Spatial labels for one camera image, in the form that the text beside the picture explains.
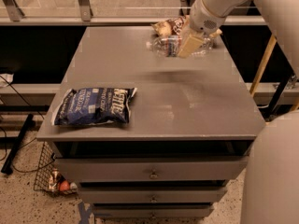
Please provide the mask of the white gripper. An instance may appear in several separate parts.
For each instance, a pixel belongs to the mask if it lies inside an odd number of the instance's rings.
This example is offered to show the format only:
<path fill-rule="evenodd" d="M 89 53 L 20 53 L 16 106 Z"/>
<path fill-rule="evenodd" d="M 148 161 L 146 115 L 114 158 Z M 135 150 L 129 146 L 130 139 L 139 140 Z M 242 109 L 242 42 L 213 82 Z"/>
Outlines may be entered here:
<path fill-rule="evenodd" d="M 224 17 L 219 17 L 210 12 L 204 0 L 195 0 L 190 10 L 190 27 L 200 33 L 188 32 L 182 37 L 178 50 L 179 58 L 187 58 L 204 44 L 204 35 L 210 35 L 219 29 L 225 22 Z"/>

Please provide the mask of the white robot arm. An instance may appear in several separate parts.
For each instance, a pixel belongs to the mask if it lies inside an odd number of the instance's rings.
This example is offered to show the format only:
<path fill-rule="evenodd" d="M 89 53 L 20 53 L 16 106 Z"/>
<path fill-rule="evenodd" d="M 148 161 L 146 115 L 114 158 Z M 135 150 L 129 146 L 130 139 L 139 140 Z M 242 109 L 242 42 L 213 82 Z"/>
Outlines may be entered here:
<path fill-rule="evenodd" d="M 178 55 L 189 56 L 246 0 L 195 0 Z M 299 0 L 254 0 L 299 75 Z M 240 224 L 299 224 L 299 110 L 272 120 L 255 139 L 246 168 Z"/>

